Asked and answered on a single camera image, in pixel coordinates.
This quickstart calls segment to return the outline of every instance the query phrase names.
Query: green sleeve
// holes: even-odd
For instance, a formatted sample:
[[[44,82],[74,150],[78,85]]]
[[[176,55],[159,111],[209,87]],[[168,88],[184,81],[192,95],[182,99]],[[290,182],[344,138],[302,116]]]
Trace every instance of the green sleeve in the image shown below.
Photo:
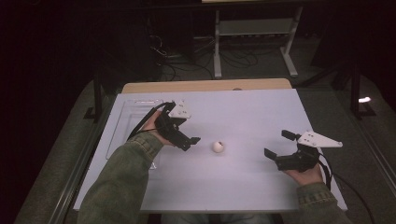
[[[149,167],[163,144],[140,133],[117,148],[87,192],[78,223],[136,223]]]
[[[297,188],[300,205],[300,223],[304,224],[351,224],[345,212],[324,183]]]

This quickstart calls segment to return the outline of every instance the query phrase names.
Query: equipment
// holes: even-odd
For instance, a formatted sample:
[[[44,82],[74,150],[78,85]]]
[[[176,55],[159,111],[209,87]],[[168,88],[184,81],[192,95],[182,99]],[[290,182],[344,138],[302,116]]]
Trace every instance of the equipment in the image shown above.
[[[163,112],[155,120],[155,126],[157,127],[156,130],[163,138],[171,142],[173,145],[187,151],[191,145],[197,144],[201,138],[189,138],[178,129],[178,126],[191,117],[183,101],[178,104],[175,102],[167,102],[153,107],[132,130],[128,139],[139,133],[143,124],[154,114],[155,111],[163,106]]]
[[[329,163],[330,169],[319,160],[320,156],[325,157],[318,152],[317,147],[341,147],[343,144],[314,132],[305,132],[303,135],[299,135],[282,130],[282,136],[291,141],[297,140],[297,151],[289,156],[278,157],[275,152],[265,148],[265,157],[274,161],[279,171],[297,170],[304,172],[314,168],[319,163],[326,175],[326,185],[330,189],[332,180],[330,171],[332,169]]]

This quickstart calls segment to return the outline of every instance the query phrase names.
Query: table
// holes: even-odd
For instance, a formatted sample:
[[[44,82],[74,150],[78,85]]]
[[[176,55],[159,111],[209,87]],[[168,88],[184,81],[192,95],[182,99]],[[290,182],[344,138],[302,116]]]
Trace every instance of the table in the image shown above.
[[[296,151],[294,142],[280,136],[282,129],[294,133],[312,130],[297,91],[282,78],[127,84],[112,108],[74,209],[79,209],[111,148],[123,144],[133,124],[144,116],[134,114],[128,105],[158,99],[184,100],[192,117],[180,130],[202,139],[186,152],[163,148],[156,158],[158,168],[149,171],[142,212],[278,213],[298,209],[296,183],[263,155],[265,147],[278,155]],[[210,145],[219,140],[225,151],[217,154]],[[332,193],[339,206],[347,209],[334,181]]]

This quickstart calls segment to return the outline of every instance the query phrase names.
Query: white triangular marker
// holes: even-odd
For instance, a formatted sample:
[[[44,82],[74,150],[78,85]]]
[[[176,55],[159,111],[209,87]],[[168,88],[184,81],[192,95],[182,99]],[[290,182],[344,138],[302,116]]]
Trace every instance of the white triangular marker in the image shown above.
[[[314,132],[304,133],[298,140],[301,145],[309,147],[342,147],[342,142],[334,141],[328,137]]]
[[[189,119],[191,114],[189,109],[184,104],[184,101],[180,101],[175,105],[175,107],[169,112],[169,118],[175,119]]]

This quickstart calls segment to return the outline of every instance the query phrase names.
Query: white table surface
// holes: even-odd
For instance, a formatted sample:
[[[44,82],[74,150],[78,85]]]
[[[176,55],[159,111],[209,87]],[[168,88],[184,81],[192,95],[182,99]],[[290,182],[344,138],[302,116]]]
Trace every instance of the white table surface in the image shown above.
[[[279,156],[297,150],[281,131],[312,130],[296,90],[187,91],[119,94],[79,191],[78,210],[86,192],[122,145],[153,100],[184,100],[192,117],[180,126],[188,137],[201,137],[188,151],[164,147],[149,171],[142,212],[282,212],[298,209],[297,184],[264,157],[265,147]],[[215,141],[225,144],[215,153]],[[347,206],[332,181],[338,205]]]

